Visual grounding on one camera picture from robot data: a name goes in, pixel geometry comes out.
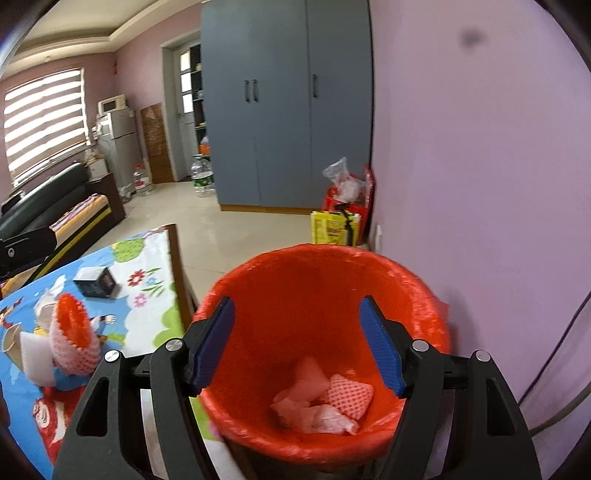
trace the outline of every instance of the microwave oven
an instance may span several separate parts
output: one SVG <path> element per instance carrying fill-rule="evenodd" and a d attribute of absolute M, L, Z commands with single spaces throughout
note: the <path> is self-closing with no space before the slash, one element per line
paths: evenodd
<path fill-rule="evenodd" d="M 101 100 L 99 102 L 99 115 L 104 115 L 114 110 L 121 110 L 127 108 L 127 102 L 125 101 L 125 95 L 117 95 L 116 97 L 107 98 L 107 100 Z"/>

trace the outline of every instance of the wardrobe door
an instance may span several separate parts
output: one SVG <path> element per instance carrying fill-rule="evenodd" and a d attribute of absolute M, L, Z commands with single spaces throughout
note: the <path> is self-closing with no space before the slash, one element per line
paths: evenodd
<path fill-rule="evenodd" d="M 313 199 L 331 185 L 322 170 L 347 157 L 364 178 L 373 114 L 371 29 L 367 0 L 307 0 L 310 37 Z"/>
<path fill-rule="evenodd" d="M 306 2 L 248 3 L 254 13 L 249 38 L 261 205 L 319 207 L 310 196 Z"/>
<path fill-rule="evenodd" d="M 203 4 L 202 75 L 207 135 L 222 205 L 260 205 L 249 51 L 251 1 Z"/>

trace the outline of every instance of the metal screw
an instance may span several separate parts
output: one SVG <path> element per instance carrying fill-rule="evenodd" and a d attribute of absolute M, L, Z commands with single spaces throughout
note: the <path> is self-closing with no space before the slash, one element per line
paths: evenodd
<path fill-rule="evenodd" d="M 488 362 L 491 359 L 491 355 L 489 352 L 485 352 L 484 350 L 478 350 L 476 352 L 476 358 L 481 362 Z"/>
<path fill-rule="evenodd" d="M 119 358 L 119 352 L 117 350 L 109 350 L 105 353 L 105 360 L 109 363 L 116 361 Z"/>
<path fill-rule="evenodd" d="M 166 342 L 166 350 L 169 352 L 176 352 L 183 346 L 183 341 L 180 338 L 173 338 Z"/>
<path fill-rule="evenodd" d="M 415 340 L 413 342 L 413 348 L 417 352 L 426 352 L 429 350 L 429 344 L 425 340 Z"/>

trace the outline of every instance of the black box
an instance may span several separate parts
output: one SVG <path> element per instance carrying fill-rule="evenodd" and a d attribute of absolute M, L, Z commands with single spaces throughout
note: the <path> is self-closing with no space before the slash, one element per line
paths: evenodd
<path fill-rule="evenodd" d="M 117 283 L 107 267 L 81 267 L 74 283 L 85 297 L 108 299 Z"/>

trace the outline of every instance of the window blind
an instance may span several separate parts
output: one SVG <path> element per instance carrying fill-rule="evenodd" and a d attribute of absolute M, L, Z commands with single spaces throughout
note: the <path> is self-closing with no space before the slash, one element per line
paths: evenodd
<path fill-rule="evenodd" d="M 82 69 L 66 70 L 6 93 L 4 142 L 16 183 L 87 144 L 83 74 Z"/>

